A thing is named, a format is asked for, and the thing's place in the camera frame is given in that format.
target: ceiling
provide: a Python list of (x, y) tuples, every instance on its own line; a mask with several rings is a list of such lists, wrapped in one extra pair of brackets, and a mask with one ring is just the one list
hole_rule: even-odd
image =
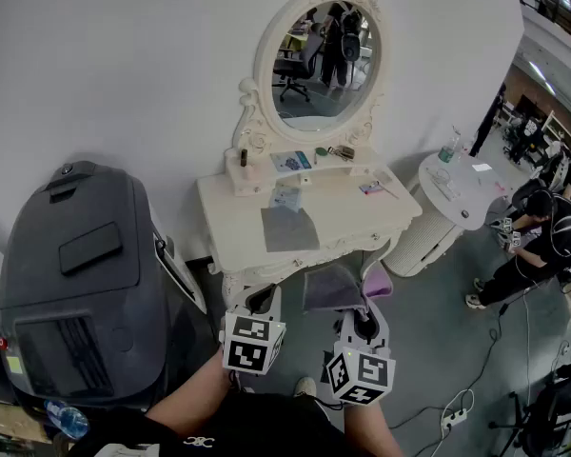
[(529, 61), (535, 63), (541, 70), (546, 81), (556, 92), (557, 100), (571, 111), (571, 69), (535, 41), (523, 36), (513, 64), (543, 85), (543, 80), (531, 68)]

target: round white table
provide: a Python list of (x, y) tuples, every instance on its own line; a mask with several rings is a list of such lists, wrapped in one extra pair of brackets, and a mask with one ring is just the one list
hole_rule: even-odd
[[(448, 199), (432, 176), (448, 179), (458, 197)], [(384, 258), (387, 268), (402, 277), (414, 276), (436, 261), (465, 230), (479, 229), (490, 205), (509, 193), (509, 187), (489, 165), (458, 154), (449, 163), (438, 159), (438, 154), (427, 156), (408, 190), (423, 214), (413, 219), (398, 245)]]

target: white vanity table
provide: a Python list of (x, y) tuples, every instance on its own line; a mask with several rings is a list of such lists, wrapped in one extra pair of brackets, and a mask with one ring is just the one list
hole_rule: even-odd
[[(273, 67), (277, 66), (275, 56), (284, 35), (292, 22), (309, 9), (339, 1), (350, 2), (372, 29), (372, 73), (359, 90), (343, 91), (343, 95), (355, 94), (347, 95), (343, 109), (333, 118), (317, 117), (314, 121), (312, 116), (301, 116), (299, 120), (284, 121), (272, 90), (280, 86), (283, 89), (283, 85), (275, 84)], [(256, 54), (254, 77), (244, 79), (239, 87), (244, 93), (240, 101), (245, 111), (235, 131), (233, 148), (225, 153), (226, 172), (197, 182), (210, 233), (209, 249), (214, 259), (211, 270), (225, 275), (223, 295), (227, 306), (245, 286), (279, 283), (301, 268), (356, 249), (375, 251), (362, 268), (364, 277), (373, 263), (394, 249), (412, 218), (421, 215), (417, 202), (370, 143), (372, 110), (382, 95), (387, 68), (386, 38), (374, 0), (291, 0), (265, 31)], [(310, 89), (318, 86), (317, 78), (311, 79), (314, 81), (306, 82)], [(296, 97), (290, 89), (282, 102), (287, 106)], [(315, 107), (324, 99), (321, 90), (312, 98)], [(299, 124), (298, 129), (293, 127), (295, 124)], [(346, 162), (327, 155), (318, 156), (315, 163), (316, 148), (338, 146), (353, 148), (354, 160)], [(247, 151), (247, 168), (241, 166), (243, 149)], [(278, 171), (270, 154), (292, 151), (304, 152), (310, 169)], [(387, 191), (364, 194), (360, 186), (375, 182), (377, 177), (383, 179)], [(276, 185), (300, 188), (301, 208), (315, 226), (319, 249), (267, 251), (261, 209), (269, 207)]]

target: power strip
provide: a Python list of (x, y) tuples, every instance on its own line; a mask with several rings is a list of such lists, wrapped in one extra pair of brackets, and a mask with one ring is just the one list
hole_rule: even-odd
[(461, 409), (449, 416), (444, 416), (442, 418), (442, 430), (447, 432), (449, 427), (453, 428), (461, 422), (467, 420), (467, 409)]

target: small bottle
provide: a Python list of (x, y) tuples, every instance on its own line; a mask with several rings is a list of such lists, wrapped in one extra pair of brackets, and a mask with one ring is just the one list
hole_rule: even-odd
[(50, 421), (71, 439), (78, 440), (89, 431), (89, 420), (75, 407), (61, 401), (45, 400), (45, 409)]
[(453, 130), (454, 132), (450, 136), (450, 139), (448, 139), (448, 142), (440, 149), (440, 152), (438, 153), (438, 158), (443, 163), (450, 162), (450, 160), (453, 158), (453, 155), (455, 154), (455, 149), (457, 148), (457, 144), (459, 144), (459, 141), (461, 140), (461, 134), (457, 129), (455, 129), (454, 126)]

